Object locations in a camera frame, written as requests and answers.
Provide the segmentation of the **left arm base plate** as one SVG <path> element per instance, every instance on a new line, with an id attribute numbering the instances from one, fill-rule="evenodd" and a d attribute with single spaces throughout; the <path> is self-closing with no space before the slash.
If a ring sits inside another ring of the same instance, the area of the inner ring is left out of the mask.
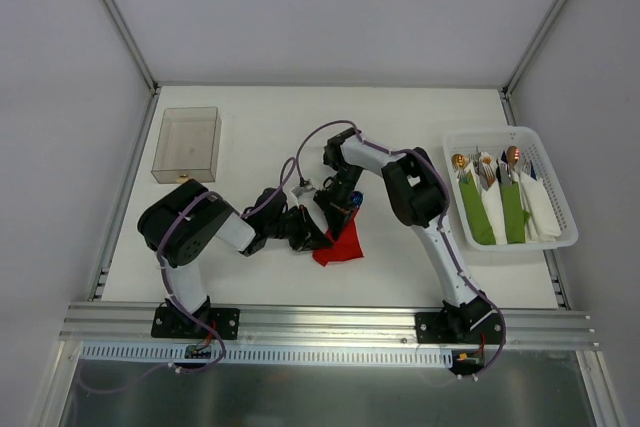
<path id="1" fill-rule="evenodd" d="M 202 307 L 195 316 L 213 328 L 223 340 L 236 340 L 240 326 L 241 311 L 237 308 Z M 157 339 L 205 339 L 210 332 L 200 324 L 188 319 L 169 304 L 161 304 L 154 312 L 150 335 Z"/>

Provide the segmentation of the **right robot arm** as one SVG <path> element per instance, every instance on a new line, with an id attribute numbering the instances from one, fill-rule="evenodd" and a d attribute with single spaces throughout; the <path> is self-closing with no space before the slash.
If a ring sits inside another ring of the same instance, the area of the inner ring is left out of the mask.
<path id="1" fill-rule="evenodd" d="M 464 265 L 451 233 L 448 191 L 426 152 L 388 150 L 350 128 L 327 141 L 323 163 L 335 175 L 315 193 L 314 202 L 324 214 L 330 238 L 339 239 L 358 209 L 355 191 L 361 174 L 380 177 L 393 213 L 418 236 L 436 271 L 449 334 L 463 343 L 480 335 L 492 306 Z"/>

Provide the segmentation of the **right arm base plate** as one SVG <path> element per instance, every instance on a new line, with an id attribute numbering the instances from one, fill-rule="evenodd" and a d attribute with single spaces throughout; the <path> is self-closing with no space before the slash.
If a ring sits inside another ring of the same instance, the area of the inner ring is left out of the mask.
<path id="1" fill-rule="evenodd" d="M 490 314 L 475 327 L 464 327 L 462 320 L 444 309 L 420 311 L 414 315 L 414 327 L 420 344 L 499 345 L 506 332 L 497 313 Z"/>

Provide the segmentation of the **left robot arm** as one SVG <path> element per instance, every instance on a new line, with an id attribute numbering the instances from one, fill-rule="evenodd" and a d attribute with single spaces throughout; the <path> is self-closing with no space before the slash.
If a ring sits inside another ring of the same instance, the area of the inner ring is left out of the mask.
<path id="1" fill-rule="evenodd" d="M 215 238 L 248 257 L 271 239 L 285 240 L 295 252 L 329 248 L 333 242 L 306 207 L 290 207 L 286 195 L 265 189 L 244 218 L 219 194 L 189 180 L 150 206 L 137 223 L 146 246 L 155 253 L 175 312 L 174 325 L 188 337 L 208 328 L 210 298 L 197 258 Z"/>

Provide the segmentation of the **red paper napkin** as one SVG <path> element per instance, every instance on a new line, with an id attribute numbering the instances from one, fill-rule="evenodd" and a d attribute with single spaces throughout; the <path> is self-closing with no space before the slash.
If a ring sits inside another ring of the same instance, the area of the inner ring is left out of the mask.
<path id="1" fill-rule="evenodd" d="M 321 266 L 326 267 L 331 263 L 344 263 L 364 257 L 354 219 L 347 223 L 337 240 L 333 238 L 329 229 L 325 234 L 333 242 L 332 246 L 314 250 L 312 254 L 314 261 Z"/>

